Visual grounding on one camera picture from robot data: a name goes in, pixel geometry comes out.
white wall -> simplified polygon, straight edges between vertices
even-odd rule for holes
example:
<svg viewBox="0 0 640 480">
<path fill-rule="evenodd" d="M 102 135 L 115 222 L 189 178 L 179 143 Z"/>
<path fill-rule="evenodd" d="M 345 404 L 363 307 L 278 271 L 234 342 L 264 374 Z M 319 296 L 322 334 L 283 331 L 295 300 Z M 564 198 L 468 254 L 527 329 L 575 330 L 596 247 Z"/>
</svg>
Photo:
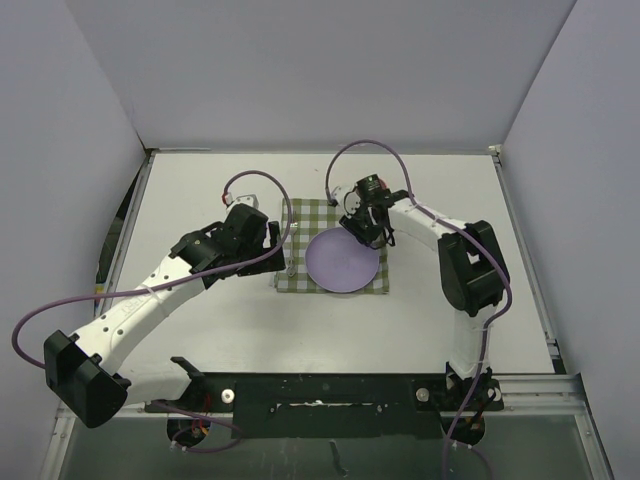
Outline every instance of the white wall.
<svg viewBox="0 0 640 480">
<path fill-rule="evenodd" d="M 148 147 L 502 142 L 575 0 L 67 0 Z"/>
<path fill-rule="evenodd" d="M 57 397 L 10 347 L 28 310 L 92 290 L 101 243 L 143 151 L 62 0 L 0 2 L 0 478 L 37 478 Z M 42 358 L 56 328 L 91 305 L 37 317 Z"/>
<path fill-rule="evenodd" d="M 579 0 L 505 145 L 560 346 L 616 478 L 640 469 L 637 0 Z"/>
</svg>

purple cable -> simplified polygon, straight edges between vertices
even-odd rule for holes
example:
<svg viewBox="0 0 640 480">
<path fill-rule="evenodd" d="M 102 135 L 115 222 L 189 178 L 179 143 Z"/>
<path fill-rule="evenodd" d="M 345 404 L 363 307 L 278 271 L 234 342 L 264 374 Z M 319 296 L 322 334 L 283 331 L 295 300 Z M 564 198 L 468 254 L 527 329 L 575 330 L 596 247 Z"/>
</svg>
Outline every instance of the purple cable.
<svg viewBox="0 0 640 480">
<path fill-rule="evenodd" d="M 462 401 L 462 405 L 460 405 L 460 409 L 456 412 L 456 415 L 453 418 L 453 422 L 451 423 L 451 426 L 449 427 L 449 430 L 447 431 L 447 434 L 445 436 L 444 446 L 442 448 L 442 478 L 443 480 L 446 480 L 447 464 L 449 462 L 449 447 L 451 444 L 451 436 L 453 434 L 453 430 L 455 429 L 456 425 L 458 424 L 458 421 L 462 417 L 465 407 L 471 400 L 471 397 L 473 396 L 473 392 L 478 386 L 478 382 L 480 381 L 480 376 L 482 375 L 482 365 L 484 363 L 484 357 L 487 353 L 487 343 L 489 339 L 489 332 L 487 329 L 489 325 L 491 325 L 496 319 L 500 318 L 502 315 L 507 313 L 507 311 L 511 308 L 511 305 L 513 304 L 513 292 L 511 290 L 511 285 L 509 284 L 509 278 L 507 277 L 507 274 L 504 272 L 504 270 L 502 270 L 502 267 L 500 266 L 500 264 L 496 261 L 495 258 L 493 258 L 493 256 L 487 251 L 486 248 L 484 248 L 475 238 L 473 238 L 464 230 L 456 227 L 455 225 L 452 225 L 446 220 L 436 217 L 429 210 L 424 208 L 422 205 L 418 204 L 418 201 L 416 200 L 415 195 L 413 194 L 413 188 L 411 187 L 411 180 L 409 178 L 409 172 L 407 170 L 407 166 L 405 165 L 404 161 L 402 160 L 398 152 L 396 152 L 393 148 L 391 148 L 389 145 L 386 145 L 385 143 L 378 142 L 377 140 L 365 139 L 365 140 L 357 140 L 355 142 L 351 142 L 350 144 L 342 147 L 338 151 L 338 153 L 334 155 L 333 159 L 331 160 L 331 163 L 329 163 L 329 167 L 327 168 L 327 174 L 326 174 L 325 183 L 324 183 L 324 190 L 327 195 L 327 201 L 331 202 L 331 191 L 329 190 L 329 175 L 331 174 L 331 169 L 333 168 L 333 164 L 336 162 L 338 157 L 340 157 L 340 155 L 342 155 L 344 152 L 346 152 L 347 150 L 349 150 L 350 148 L 356 145 L 361 145 L 361 144 L 377 145 L 385 149 L 387 152 L 389 152 L 391 155 L 395 157 L 395 159 L 400 164 L 400 168 L 402 168 L 402 173 L 404 174 L 404 179 L 407 184 L 407 192 L 409 193 L 409 199 L 411 200 L 411 203 L 416 207 L 416 209 L 424 213 L 427 217 L 438 222 L 443 227 L 453 230 L 454 232 L 460 234 L 469 243 L 471 243 L 474 247 L 476 247 L 478 251 L 482 253 L 482 255 L 489 261 L 491 266 L 496 270 L 496 272 L 498 273 L 498 276 L 500 277 L 500 280 L 502 280 L 502 283 L 504 284 L 504 288 L 507 293 L 507 301 L 504 307 L 502 307 L 501 310 L 497 311 L 491 317 L 489 317 L 483 325 L 484 331 L 482 332 L 482 345 L 480 348 L 480 358 L 478 359 L 478 369 L 476 371 L 475 376 L 473 377 L 473 382 L 471 382 L 471 387 L 469 388 L 467 395 L 464 397 L 464 400 Z"/>
<path fill-rule="evenodd" d="M 210 270 L 205 270 L 204 272 L 196 273 L 196 274 L 190 275 L 188 277 L 180 278 L 178 280 L 173 280 L 171 282 L 163 283 L 161 285 L 156 285 L 155 287 L 151 288 L 151 290 L 153 290 L 154 292 L 157 292 L 157 291 L 160 291 L 160 290 L 165 290 L 167 288 L 171 288 L 171 287 L 175 287 L 175 286 L 178 286 L 178 285 L 182 285 L 183 283 L 190 282 L 191 280 L 195 280 L 197 278 L 207 277 L 209 275 L 213 275 L 213 274 L 216 274 L 216 273 L 222 273 L 222 272 L 227 272 L 229 270 L 236 270 L 236 269 L 239 269 L 239 268 L 248 267 L 249 265 L 253 265 L 254 263 L 261 262 L 261 261 L 266 260 L 267 258 L 271 257 L 272 255 L 274 255 L 278 251 L 278 249 L 280 247 L 282 247 L 282 245 L 284 245 L 285 240 L 289 236 L 289 230 L 291 228 L 291 220 L 290 219 L 292 218 L 291 200 L 289 199 L 289 195 L 287 194 L 287 191 L 284 189 L 282 184 L 275 177 L 269 175 L 268 173 L 262 172 L 260 170 L 247 170 L 245 172 L 240 172 L 237 175 L 234 175 L 227 182 L 227 184 L 224 187 L 225 195 L 229 191 L 229 187 L 231 186 L 231 184 L 233 182 L 235 182 L 239 178 L 244 177 L 246 175 L 260 175 L 260 176 L 266 177 L 269 180 L 271 180 L 273 183 L 275 183 L 276 186 L 280 189 L 280 192 L 282 192 L 282 196 L 284 197 L 285 203 L 287 204 L 287 226 L 285 227 L 284 234 L 282 235 L 282 237 L 280 238 L 280 241 L 276 244 L 276 246 L 273 249 L 269 250 L 267 253 L 264 253 L 264 254 L 260 255 L 259 257 L 253 258 L 251 260 L 245 260 L 244 262 L 238 262 L 238 263 L 234 263 L 232 265 L 225 265 L 224 267 L 217 267 L 217 268 L 212 268 Z M 26 325 L 26 323 L 29 320 L 31 320 L 33 317 L 35 317 L 36 315 L 38 315 L 38 314 L 40 314 L 42 312 L 45 312 L 45 311 L 51 309 L 51 308 L 60 307 L 62 305 L 67 305 L 69 303 L 84 302 L 86 300 L 99 300 L 99 299 L 102 299 L 102 298 L 137 297 L 138 295 L 148 295 L 148 294 L 149 294 L 149 291 L 146 290 L 146 289 L 142 289 L 142 290 L 126 290 L 126 291 L 123 291 L 123 292 L 94 293 L 94 294 L 89 294 L 89 295 L 78 295 L 77 297 L 69 297 L 69 298 L 64 298 L 62 300 L 56 300 L 55 302 L 47 303 L 45 305 L 42 305 L 39 308 L 36 308 L 35 310 L 32 310 L 31 312 L 27 313 L 24 317 L 22 317 L 20 319 L 20 321 L 14 327 L 13 333 L 11 334 L 11 346 L 13 347 L 15 352 L 20 357 L 22 357 L 22 359 L 24 359 L 25 361 L 29 362 L 32 365 L 35 365 L 36 367 L 44 368 L 44 363 L 39 362 L 38 360 L 36 360 L 32 356 L 30 356 L 28 353 L 26 353 L 22 349 L 22 347 L 20 347 L 20 344 L 18 343 L 18 336 L 20 335 L 20 331 Z"/>
<path fill-rule="evenodd" d="M 187 417 L 195 418 L 196 420 L 203 420 L 203 421 L 207 421 L 209 423 L 213 423 L 215 425 L 220 425 L 221 427 L 225 427 L 225 428 L 228 428 L 230 430 L 235 430 L 240 435 L 243 435 L 243 432 L 240 429 L 240 427 L 234 425 L 233 423 L 223 422 L 223 421 L 217 420 L 215 418 L 207 417 L 206 415 L 200 415 L 199 413 L 187 412 L 186 410 L 181 410 L 181 409 L 176 408 L 176 407 L 171 407 L 171 406 L 169 406 L 169 405 L 167 405 L 165 403 L 158 402 L 156 400 L 152 401 L 151 405 L 153 405 L 155 407 L 158 407 L 158 408 L 161 408 L 163 410 L 166 410 L 167 412 L 178 413 L 178 414 L 181 414 L 181 415 L 185 415 Z M 191 427 L 184 428 L 184 429 L 178 431 L 171 438 L 171 441 L 172 442 L 177 442 L 177 438 L 180 435 L 182 435 L 183 433 L 188 432 L 190 430 L 191 430 Z M 227 443 L 226 445 L 223 445 L 222 447 L 213 447 L 213 448 L 186 447 L 185 451 L 187 451 L 189 453 L 218 453 L 218 452 L 223 452 L 225 450 L 229 450 L 230 448 L 235 447 L 241 441 L 242 441 L 242 436 L 236 438 L 235 440 L 230 441 L 229 443 Z"/>
<path fill-rule="evenodd" d="M 468 443 L 463 443 L 463 442 L 458 442 L 456 441 L 456 443 L 458 445 L 462 445 L 464 448 L 466 448 L 467 450 L 469 450 L 470 452 L 472 452 L 473 454 L 476 455 L 476 457 L 478 457 L 482 463 L 484 463 L 484 466 L 487 469 L 487 472 L 489 472 L 489 478 L 491 480 L 493 480 L 495 478 L 494 474 L 493 474 L 493 468 L 491 468 L 491 464 L 489 463 L 489 459 L 487 458 L 487 456 L 482 453 L 480 450 L 478 450 L 477 448 L 475 448 L 473 445 L 469 445 Z"/>
</svg>

